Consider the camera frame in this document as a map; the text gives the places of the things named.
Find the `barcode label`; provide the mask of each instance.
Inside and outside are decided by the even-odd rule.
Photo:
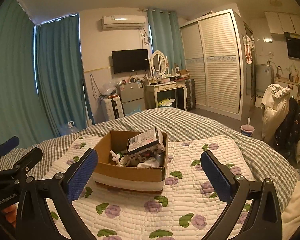
[[[131,138],[131,139],[130,139],[130,143],[134,143],[134,142],[136,142],[136,141],[137,141],[137,139],[138,139],[138,136]]]
[[[138,134],[137,136],[130,138],[129,141],[130,145],[129,145],[128,152],[131,152],[135,149],[145,146],[155,140],[156,140],[155,128],[152,128],[147,132]]]

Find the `blue gripper pad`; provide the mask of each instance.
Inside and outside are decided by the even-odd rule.
[[[231,186],[228,180],[223,176],[220,169],[210,158],[207,152],[203,152],[200,158],[201,167],[207,175],[211,185],[221,201],[230,203],[232,201]]]
[[[86,153],[79,159],[78,163],[73,163],[71,166],[79,164],[73,176],[67,183],[67,198],[68,201],[77,200],[90,179],[92,172],[98,164],[98,154],[93,149],[88,149]]]
[[[17,136],[11,137],[8,141],[0,145],[0,156],[5,156],[8,152],[17,147],[19,143],[20,141]]]

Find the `vanity drawer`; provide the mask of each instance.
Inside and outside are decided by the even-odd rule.
[[[164,85],[159,87],[159,91],[171,89],[171,85]]]
[[[183,87],[183,85],[180,84],[180,83],[176,83],[176,84],[171,85],[171,88],[181,88],[181,87]]]

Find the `television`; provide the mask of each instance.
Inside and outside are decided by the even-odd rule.
[[[147,49],[127,49],[112,52],[114,73],[149,69]]]

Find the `water bottle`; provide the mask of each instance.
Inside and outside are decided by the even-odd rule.
[[[62,125],[61,135],[69,135],[71,133],[79,132],[78,128],[74,126],[74,122],[70,121],[67,124]]]

